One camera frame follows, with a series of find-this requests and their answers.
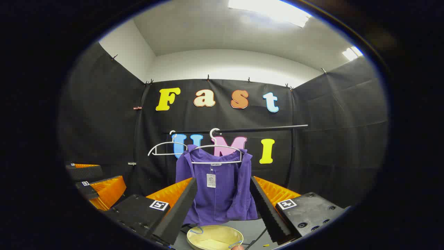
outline white hanger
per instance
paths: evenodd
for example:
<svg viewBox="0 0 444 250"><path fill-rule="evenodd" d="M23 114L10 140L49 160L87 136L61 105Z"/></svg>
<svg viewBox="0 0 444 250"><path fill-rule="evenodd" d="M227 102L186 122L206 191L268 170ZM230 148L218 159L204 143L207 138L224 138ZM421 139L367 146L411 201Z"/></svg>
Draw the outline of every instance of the white hanger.
<svg viewBox="0 0 444 250"><path fill-rule="evenodd" d="M185 145L185 144L183 144L183 143L180 143L180 142L175 142L175 141L174 141L174 138L176 138L176 137L177 137L177 134L174 135L174 137L173 137L173 141L162 142L162 143L159 143L159 144L157 144L156 146L154 146L154 147L148 152L148 156L151 154L151 151L153 151L153 149L155 149L153 155L174 155L174 154L182 154L182 153L157 153L157 146L162 145L162 144L168 144L168 143L176 143L176 144L184 145L185 148L186 148L185 150L188 150L187 145Z"/></svg>
<svg viewBox="0 0 444 250"><path fill-rule="evenodd" d="M210 131L210 137L211 137L211 139L214 140L214 145L206 145L206 146L196 147L196 148L190 150L190 152L195 150L195 149L209 148L209 147L212 147L212 148L214 148L214 147L230 148L230 149L235 149L235 150L240 152L240 155L241 155L240 160L239 161L222 161L222 162L191 162L191 163L192 164L218 164L218 163L240 163L240 162L242 162L242 151L240 149L237 149L237 148L234 148L234 147L230 147L230 146L223 146L223 145L217 145L216 144L216 138L213 137L213 132L215 130L219 130L219 129L214 128L214 129L212 129Z"/></svg>

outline fluorescent light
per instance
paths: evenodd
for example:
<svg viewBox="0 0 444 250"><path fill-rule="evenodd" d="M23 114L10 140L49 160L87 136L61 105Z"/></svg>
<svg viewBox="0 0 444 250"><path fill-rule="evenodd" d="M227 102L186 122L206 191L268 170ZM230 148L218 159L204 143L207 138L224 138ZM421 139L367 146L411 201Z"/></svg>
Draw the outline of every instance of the fluorescent light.
<svg viewBox="0 0 444 250"><path fill-rule="evenodd" d="M353 50L353 52L355 52L355 54L356 54L357 56L362 56L361 51L359 51L359 49L356 48L355 46L351 47L351 49Z"/></svg>
<svg viewBox="0 0 444 250"><path fill-rule="evenodd" d="M290 22L301 28L311 17L307 12L280 0L229 0L228 7L258 12L274 20Z"/></svg>
<svg viewBox="0 0 444 250"><path fill-rule="evenodd" d="M355 52L353 52L353 50L351 50L350 48L348 48L347 50L345 50L342 53L349 61L351 60L355 60L356 58L358 58L358 56L355 54Z"/></svg>

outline white wall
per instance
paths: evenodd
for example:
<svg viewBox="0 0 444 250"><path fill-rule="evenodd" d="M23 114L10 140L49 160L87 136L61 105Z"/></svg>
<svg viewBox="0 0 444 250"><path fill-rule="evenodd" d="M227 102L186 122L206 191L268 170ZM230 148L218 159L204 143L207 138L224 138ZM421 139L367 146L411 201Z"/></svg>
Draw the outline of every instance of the white wall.
<svg viewBox="0 0 444 250"><path fill-rule="evenodd" d="M109 32L100 41L100 45L129 72L141 81L148 81L148 69L156 55L139 32L131 19Z"/></svg>
<svg viewBox="0 0 444 250"><path fill-rule="evenodd" d="M297 87L322 73L269 54L233 49L202 49L157 56L147 69L155 82L181 79L248 80Z"/></svg>

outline beige bowl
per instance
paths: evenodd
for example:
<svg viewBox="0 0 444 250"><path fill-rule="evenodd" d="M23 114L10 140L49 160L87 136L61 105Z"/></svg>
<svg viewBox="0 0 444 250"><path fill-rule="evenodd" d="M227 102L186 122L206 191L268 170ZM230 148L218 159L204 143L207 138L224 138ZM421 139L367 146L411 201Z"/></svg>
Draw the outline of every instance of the beige bowl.
<svg viewBox="0 0 444 250"><path fill-rule="evenodd" d="M188 231L186 241L195 250L229 250L242 244L244 236L227 226L197 226Z"/></svg>

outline clothing tag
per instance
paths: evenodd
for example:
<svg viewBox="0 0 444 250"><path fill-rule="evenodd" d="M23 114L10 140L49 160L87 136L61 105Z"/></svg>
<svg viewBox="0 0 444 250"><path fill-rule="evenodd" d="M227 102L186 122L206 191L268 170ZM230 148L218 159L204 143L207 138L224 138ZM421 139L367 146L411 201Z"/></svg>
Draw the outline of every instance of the clothing tag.
<svg viewBox="0 0 444 250"><path fill-rule="evenodd" d="M215 174L206 174L206 186L216 188L216 175Z"/></svg>

